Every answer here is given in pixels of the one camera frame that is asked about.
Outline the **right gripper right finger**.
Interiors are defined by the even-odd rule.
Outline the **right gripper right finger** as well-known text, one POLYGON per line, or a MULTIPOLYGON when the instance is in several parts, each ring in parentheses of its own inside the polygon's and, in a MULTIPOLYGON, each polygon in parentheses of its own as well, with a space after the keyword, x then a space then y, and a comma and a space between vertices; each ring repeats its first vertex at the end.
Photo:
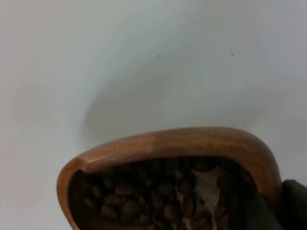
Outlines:
POLYGON ((307 230, 307 187, 296 180, 285 180, 282 185, 283 229, 307 230))

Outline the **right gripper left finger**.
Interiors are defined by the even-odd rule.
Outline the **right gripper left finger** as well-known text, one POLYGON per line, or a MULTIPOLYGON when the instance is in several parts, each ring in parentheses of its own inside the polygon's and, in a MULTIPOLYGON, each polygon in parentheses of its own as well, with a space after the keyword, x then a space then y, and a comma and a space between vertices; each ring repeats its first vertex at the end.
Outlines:
POLYGON ((230 230, 282 230, 275 214, 252 183, 234 176, 219 178, 230 230))

